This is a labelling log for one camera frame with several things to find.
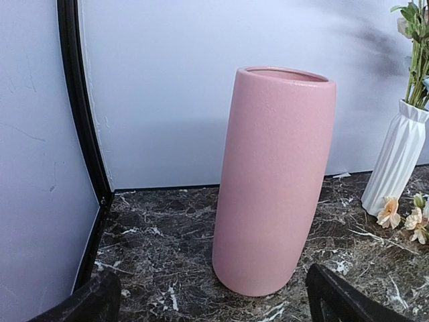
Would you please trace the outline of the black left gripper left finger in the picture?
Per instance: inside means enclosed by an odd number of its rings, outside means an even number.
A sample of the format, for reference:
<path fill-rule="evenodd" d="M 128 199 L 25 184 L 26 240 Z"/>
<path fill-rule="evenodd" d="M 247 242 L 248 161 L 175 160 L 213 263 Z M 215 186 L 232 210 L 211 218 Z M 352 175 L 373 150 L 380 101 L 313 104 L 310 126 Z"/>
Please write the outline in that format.
<path fill-rule="evenodd" d="M 121 281 L 111 271 L 103 271 L 50 310 L 31 322 L 117 321 Z"/>

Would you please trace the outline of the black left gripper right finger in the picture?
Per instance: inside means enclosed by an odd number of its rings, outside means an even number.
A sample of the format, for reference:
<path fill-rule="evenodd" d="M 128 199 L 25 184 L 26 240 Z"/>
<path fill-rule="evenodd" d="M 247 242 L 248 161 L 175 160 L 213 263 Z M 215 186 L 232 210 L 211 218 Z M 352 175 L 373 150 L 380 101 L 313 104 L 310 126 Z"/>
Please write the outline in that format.
<path fill-rule="evenodd" d="M 410 320 L 366 297 L 322 264 L 309 268 L 306 289 L 313 321 Z"/>

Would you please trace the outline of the flower bouquet green paper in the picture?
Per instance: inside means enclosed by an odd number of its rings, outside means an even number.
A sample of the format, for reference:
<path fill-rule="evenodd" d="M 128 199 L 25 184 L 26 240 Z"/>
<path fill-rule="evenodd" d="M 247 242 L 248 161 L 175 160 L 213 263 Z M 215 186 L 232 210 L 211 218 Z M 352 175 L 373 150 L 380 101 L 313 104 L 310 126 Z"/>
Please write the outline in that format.
<path fill-rule="evenodd" d="M 377 224 L 384 229 L 396 229 L 403 223 L 404 229 L 412 232 L 411 242 L 428 245 L 428 195 L 416 193 L 412 203 L 414 207 L 411 213 L 404 217 L 398 213 L 399 199 L 385 197 L 384 206 L 377 214 Z"/>

